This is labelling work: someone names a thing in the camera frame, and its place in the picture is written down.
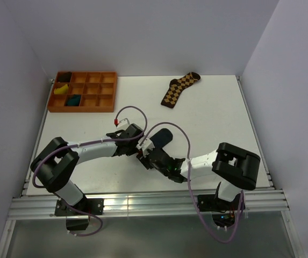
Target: sock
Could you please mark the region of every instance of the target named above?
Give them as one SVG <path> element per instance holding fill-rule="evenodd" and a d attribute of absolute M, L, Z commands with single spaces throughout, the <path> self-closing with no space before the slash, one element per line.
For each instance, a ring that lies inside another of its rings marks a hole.
<path fill-rule="evenodd" d="M 186 74 L 180 79 L 173 79 L 169 83 L 169 89 L 164 95 L 161 105 L 168 108 L 174 108 L 181 92 L 192 86 L 195 82 L 200 80 L 200 75 L 194 72 Z"/>

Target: purple cable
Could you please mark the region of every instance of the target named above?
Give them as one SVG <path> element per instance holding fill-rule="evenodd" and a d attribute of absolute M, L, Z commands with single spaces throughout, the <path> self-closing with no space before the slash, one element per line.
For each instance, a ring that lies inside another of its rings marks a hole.
<path fill-rule="evenodd" d="M 191 199 L 192 199 L 192 202 L 193 202 L 193 205 L 196 209 L 196 212 L 199 216 L 199 219 L 201 221 L 201 223 L 204 225 L 206 231 L 209 233 L 209 235 L 211 235 L 215 240 L 217 240 L 218 242 L 220 243 L 230 243 L 234 236 L 235 236 L 235 233 L 237 231 L 237 228 L 238 228 L 238 222 L 239 222 L 239 218 L 240 216 L 236 216 L 235 218 L 235 223 L 234 223 L 234 230 L 231 234 L 231 236 L 229 237 L 228 240 L 222 240 L 220 238 L 218 238 L 218 236 L 208 227 L 208 225 L 206 224 L 201 212 L 199 211 L 199 208 L 198 208 L 198 205 L 196 203 L 196 200 L 194 198 L 194 195 L 193 195 L 193 191 L 192 191 L 192 188 L 191 188 L 191 162 L 190 162 L 190 152 L 191 152 L 191 142 L 190 142 L 190 139 L 188 138 L 187 134 L 176 124 L 174 123 L 171 123 L 171 122 L 161 122 L 161 123 L 158 123 L 156 125 L 154 125 L 150 130 L 149 132 L 144 136 L 142 142 L 141 142 L 141 145 L 142 143 L 144 142 L 144 140 L 148 137 L 148 135 L 150 134 L 150 132 L 156 128 L 157 126 L 159 125 L 164 125 L 164 124 L 167 124 L 167 125 L 173 125 L 175 126 L 176 128 L 178 128 L 182 133 L 183 135 L 186 137 L 186 140 L 187 140 L 187 144 L 188 144 L 188 149 L 187 149 L 187 162 L 188 162 L 188 173 L 187 173 L 187 185 L 188 185 L 188 190 L 189 190 L 189 193 L 190 193 L 190 196 L 191 196 Z M 242 201 L 243 201 L 243 191 L 241 191 L 241 194 L 240 194 L 240 201 L 239 201 L 239 205 L 238 205 L 238 210 L 237 210 L 237 214 L 240 214 L 240 208 L 242 207 Z"/>
<path fill-rule="evenodd" d="M 138 138 L 141 138 L 143 135 L 144 135 L 144 132 L 146 131 L 147 127 L 148 127 L 148 119 L 147 119 L 147 116 L 144 114 L 144 112 L 142 110 L 140 110 L 138 107 L 136 106 L 125 106 L 123 107 L 122 109 L 120 109 L 116 115 L 116 119 L 118 119 L 118 116 L 119 114 L 124 110 L 124 109 L 128 109 L 128 108 L 133 108 L 133 109 L 137 109 L 139 112 L 142 113 L 143 117 L 144 117 L 144 120 L 145 120 L 145 126 L 144 126 L 144 129 L 143 129 L 143 132 L 141 132 L 139 135 L 135 136 L 135 137 L 132 137 L 132 138 L 128 138 L 128 139 L 105 139 L 103 140 L 103 142 L 109 142 L 109 141 L 131 141 L 131 140 L 135 140 L 135 139 L 138 139 Z M 80 144 L 80 146 L 88 146 L 88 145 L 92 145 L 92 144 L 99 144 L 101 143 L 101 140 L 96 140 L 96 141 L 88 141 L 88 142 L 84 142 L 82 144 Z M 52 156 L 54 156 L 55 154 L 57 154 L 58 152 L 61 152 L 65 149 L 69 149 L 69 148 L 76 148 L 78 147 L 77 144 L 74 144 L 74 145 L 68 145 L 68 146 L 63 146 L 61 148 L 58 148 L 56 149 L 55 151 L 51 152 L 49 155 L 47 155 L 40 163 L 39 165 L 35 168 L 34 170 L 34 173 L 33 173 L 33 177 L 32 177 L 32 184 L 34 187 L 36 188 L 45 188 L 44 186 L 42 185 L 37 185 L 36 182 L 35 182 L 35 179 L 37 178 L 37 174 L 41 168 L 41 166 L 46 162 L 48 161 Z M 65 203 L 66 203 L 66 206 L 69 207 L 69 209 L 71 209 L 72 211 L 75 211 L 75 212 L 78 212 L 80 214 L 83 214 L 83 215 L 87 215 L 87 216 L 90 216 L 90 217 L 93 217 L 93 218 L 96 218 L 97 220 L 100 221 L 100 227 L 91 232 L 91 233 L 87 233 L 87 234 L 77 234 L 77 233 L 74 233 L 74 232 L 70 232 L 70 234 L 72 235 L 76 235 L 78 237 L 87 237 L 87 236 L 90 236 L 90 235 L 94 235 L 96 233 L 98 233 L 102 226 L 103 226 L 103 222 L 101 220 L 101 218 L 99 218 L 98 216 L 96 215 L 93 215 L 91 213 L 87 213 L 87 212 L 83 212 L 83 211 L 79 211 L 73 207 L 71 207 L 65 200 L 63 200 Z"/>

